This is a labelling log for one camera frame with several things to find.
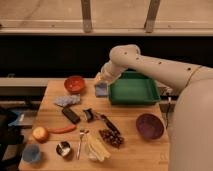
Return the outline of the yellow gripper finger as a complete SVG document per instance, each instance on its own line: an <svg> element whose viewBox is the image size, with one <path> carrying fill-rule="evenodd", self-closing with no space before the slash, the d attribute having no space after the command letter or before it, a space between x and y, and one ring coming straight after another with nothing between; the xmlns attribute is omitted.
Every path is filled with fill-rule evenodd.
<svg viewBox="0 0 213 171"><path fill-rule="evenodd" d="M94 78L94 84L99 84L101 81L100 73L97 73L97 75Z"/></svg>

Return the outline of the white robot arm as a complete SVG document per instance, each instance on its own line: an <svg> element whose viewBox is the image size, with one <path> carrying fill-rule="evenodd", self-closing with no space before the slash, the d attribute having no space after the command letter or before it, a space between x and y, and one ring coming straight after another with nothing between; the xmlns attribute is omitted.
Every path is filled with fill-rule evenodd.
<svg viewBox="0 0 213 171"><path fill-rule="evenodd" d="M136 45L120 45L110 50L95 81L111 84L127 69L179 92L168 171L213 171L213 68L143 56Z"/></svg>

